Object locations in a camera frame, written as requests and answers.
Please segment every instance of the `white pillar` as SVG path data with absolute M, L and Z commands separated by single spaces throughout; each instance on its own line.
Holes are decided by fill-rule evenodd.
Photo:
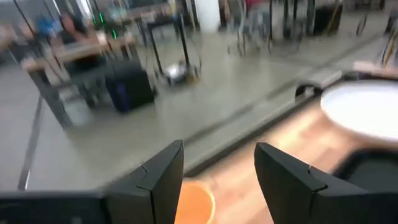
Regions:
M 220 26 L 218 0 L 195 0 L 201 32 L 214 33 Z

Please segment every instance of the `table leg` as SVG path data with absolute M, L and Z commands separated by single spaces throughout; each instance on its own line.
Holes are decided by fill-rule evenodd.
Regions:
M 30 72 L 29 76 L 35 83 L 37 89 L 39 90 L 39 93 L 47 102 L 52 113 L 54 114 L 57 121 L 61 124 L 61 126 L 63 128 L 71 126 L 72 121 L 63 109 L 63 105 L 59 101 L 57 94 L 54 94 L 54 92 L 50 90 L 50 82 L 45 74 L 45 71 L 38 70 L 36 72 Z

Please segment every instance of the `black suitcase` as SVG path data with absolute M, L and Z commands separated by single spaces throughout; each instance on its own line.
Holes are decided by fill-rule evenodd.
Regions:
M 148 76 L 141 65 L 122 61 L 112 64 L 114 76 L 105 80 L 113 105 L 120 113 L 126 113 L 154 101 Z

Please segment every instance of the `orange cup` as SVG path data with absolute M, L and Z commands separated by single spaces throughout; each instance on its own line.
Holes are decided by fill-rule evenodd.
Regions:
M 210 189 L 195 180 L 182 182 L 175 224 L 210 224 L 215 215 L 215 200 Z

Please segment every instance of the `concrete floor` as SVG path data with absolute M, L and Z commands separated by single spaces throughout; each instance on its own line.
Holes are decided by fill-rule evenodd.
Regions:
M 387 16 L 370 15 L 363 36 L 355 37 L 360 17 L 345 14 L 336 37 L 307 39 L 289 56 L 228 55 L 227 44 L 234 36 L 203 35 L 198 44 L 203 57 L 201 80 L 176 90 L 161 87 L 154 105 L 125 116 L 110 106 L 90 112 L 75 103 L 67 110 L 78 125 L 64 131 L 44 105 L 28 190 L 98 187 L 137 167 L 174 139 L 185 140 L 185 167 L 194 166 L 291 103 L 299 80 L 326 78 L 350 68 L 355 60 L 372 60 L 384 42 L 380 36 Z M 165 65 L 182 56 L 178 47 L 178 43 L 159 47 Z M 195 63 L 198 57 L 192 45 L 190 52 Z M 144 54 L 141 60 L 145 65 Z M 147 67 L 151 73 L 151 60 Z M 0 69 L 0 92 L 0 190 L 15 190 L 39 93 L 15 65 Z

